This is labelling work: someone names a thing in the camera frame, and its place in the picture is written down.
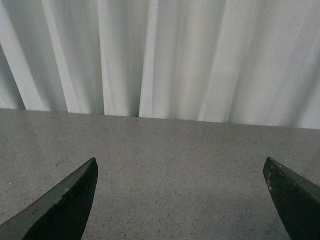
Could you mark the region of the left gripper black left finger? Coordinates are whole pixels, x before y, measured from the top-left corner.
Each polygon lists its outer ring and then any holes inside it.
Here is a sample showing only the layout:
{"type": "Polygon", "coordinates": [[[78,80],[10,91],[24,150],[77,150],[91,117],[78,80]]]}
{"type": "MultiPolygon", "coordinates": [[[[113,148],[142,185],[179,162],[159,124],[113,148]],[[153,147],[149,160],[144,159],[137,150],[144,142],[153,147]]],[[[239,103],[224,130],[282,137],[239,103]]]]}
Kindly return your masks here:
{"type": "Polygon", "coordinates": [[[98,179],[93,157],[27,208],[1,224],[2,240],[80,240],[98,179]]]}

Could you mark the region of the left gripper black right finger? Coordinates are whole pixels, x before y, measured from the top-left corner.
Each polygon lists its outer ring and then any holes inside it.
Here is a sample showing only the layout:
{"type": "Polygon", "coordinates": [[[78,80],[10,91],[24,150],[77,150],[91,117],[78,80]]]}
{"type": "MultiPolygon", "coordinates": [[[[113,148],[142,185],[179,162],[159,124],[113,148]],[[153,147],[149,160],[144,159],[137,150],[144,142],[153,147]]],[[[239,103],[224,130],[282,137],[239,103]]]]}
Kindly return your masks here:
{"type": "Polygon", "coordinates": [[[283,226],[292,240],[320,238],[320,187],[268,157],[263,175],[283,226]]]}

